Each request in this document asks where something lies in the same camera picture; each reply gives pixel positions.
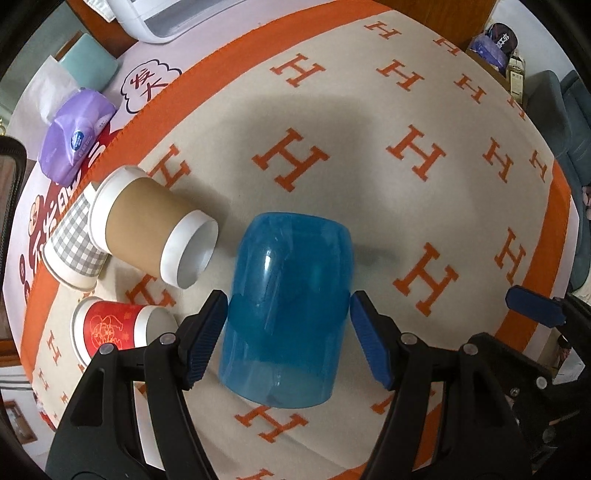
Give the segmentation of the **blue translucent plastic cup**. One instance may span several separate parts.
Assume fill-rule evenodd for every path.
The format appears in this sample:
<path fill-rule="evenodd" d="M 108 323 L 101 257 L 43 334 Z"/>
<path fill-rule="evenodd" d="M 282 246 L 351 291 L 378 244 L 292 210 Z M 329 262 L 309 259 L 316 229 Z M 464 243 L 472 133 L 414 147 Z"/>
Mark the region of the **blue translucent plastic cup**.
<path fill-rule="evenodd" d="M 236 257 L 221 383 L 270 407 L 325 403 L 339 368 L 353 266 L 344 225 L 297 213 L 256 216 Z"/>

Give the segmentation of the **red paper cup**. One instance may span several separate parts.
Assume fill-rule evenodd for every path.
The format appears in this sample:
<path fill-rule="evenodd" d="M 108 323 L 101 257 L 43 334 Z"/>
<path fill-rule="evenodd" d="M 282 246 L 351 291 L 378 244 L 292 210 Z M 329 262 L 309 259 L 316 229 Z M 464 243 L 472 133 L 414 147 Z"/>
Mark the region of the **red paper cup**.
<path fill-rule="evenodd" d="M 144 347 L 177 327 L 174 315 L 164 307 L 88 297 L 73 311 L 70 339 L 78 362 L 86 367 L 105 343 L 119 350 Z"/>

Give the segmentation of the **grey checkered paper cup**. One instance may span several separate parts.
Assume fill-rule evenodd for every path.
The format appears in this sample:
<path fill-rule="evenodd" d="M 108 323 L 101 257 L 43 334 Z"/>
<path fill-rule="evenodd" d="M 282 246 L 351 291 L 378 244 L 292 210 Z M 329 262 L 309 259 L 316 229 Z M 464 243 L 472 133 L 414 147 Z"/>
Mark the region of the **grey checkered paper cup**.
<path fill-rule="evenodd" d="M 58 222 L 42 249 L 49 273 L 61 284 L 81 292 L 92 291 L 108 254 L 96 248 L 89 235 L 89 211 L 98 184 L 91 182 Z"/>

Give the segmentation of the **brown paper cup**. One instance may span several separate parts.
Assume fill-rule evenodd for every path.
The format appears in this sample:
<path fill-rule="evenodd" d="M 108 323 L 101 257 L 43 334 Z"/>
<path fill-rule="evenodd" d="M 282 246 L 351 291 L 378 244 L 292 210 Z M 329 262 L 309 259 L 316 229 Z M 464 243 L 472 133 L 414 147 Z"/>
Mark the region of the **brown paper cup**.
<path fill-rule="evenodd" d="M 197 282 L 219 232 L 214 218 L 136 166 L 114 170 L 98 186 L 88 228 L 98 249 L 179 289 Z"/>

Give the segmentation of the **orange beige H-pattern cloth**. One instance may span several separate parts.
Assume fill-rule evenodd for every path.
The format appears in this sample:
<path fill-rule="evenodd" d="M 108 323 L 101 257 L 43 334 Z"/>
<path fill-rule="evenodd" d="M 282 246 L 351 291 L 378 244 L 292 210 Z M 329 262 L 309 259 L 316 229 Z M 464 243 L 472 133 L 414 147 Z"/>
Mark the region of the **orange beige H-pattern cloth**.
<path fill-rule="evenodd" d="M 221 230 L 188 290 L 119 260 L 99 297 L 185 316 L 229 290 L 252 219 L 287 211 L 335 220 L 355 247 L 353 288 L 427 343 L 488 332 L 530 357 L 545 327 L 511 313 L 522 285 L 565 293 L 574 206 L 532 121 L 478 64 L 409 17 L 371 1 L 238 6 L 157 50 L 135 46 L 116 82 L 122 107 L 84 182 L 123 165 Z"/>

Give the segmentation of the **dark teal sofa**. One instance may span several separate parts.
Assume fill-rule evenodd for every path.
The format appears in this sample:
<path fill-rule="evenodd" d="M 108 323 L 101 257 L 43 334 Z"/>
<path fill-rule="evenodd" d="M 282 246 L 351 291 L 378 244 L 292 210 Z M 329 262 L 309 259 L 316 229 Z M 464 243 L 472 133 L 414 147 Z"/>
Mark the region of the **dark teal sofa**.
<path fill-rule="evenodd" d="M 590 272 L 590 93 L 576 71 L 564 79 L 550 71 L 534 76 L 526 113 L 558 161 L 578 216 L 578 238 L 570 289 L 580 289 Z"/>

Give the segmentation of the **purple tissue pack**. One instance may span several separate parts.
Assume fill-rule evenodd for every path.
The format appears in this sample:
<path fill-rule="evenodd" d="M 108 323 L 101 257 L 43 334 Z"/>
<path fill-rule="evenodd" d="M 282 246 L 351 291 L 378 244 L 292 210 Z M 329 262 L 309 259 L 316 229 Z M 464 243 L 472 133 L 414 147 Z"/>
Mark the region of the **purple tissue pack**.
<path fill-rule="evenodd" d="M 55 114 L 43 140 L 38 162 L 54 183 L 70 186 L 97 136 L 116 112 L 100 92 L 82 89 Z"/>

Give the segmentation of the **white appliance box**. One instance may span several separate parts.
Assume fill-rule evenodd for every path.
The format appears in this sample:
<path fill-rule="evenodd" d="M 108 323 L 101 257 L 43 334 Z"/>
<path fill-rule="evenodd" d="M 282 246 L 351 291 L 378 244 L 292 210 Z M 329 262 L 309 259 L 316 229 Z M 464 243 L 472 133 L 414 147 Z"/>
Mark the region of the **white appliance box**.
<path fill-rule="evenodd" d="M 240 1 L 108 0 L 107 4 L 130 37 L 143 43 L 164 44 Z"/>

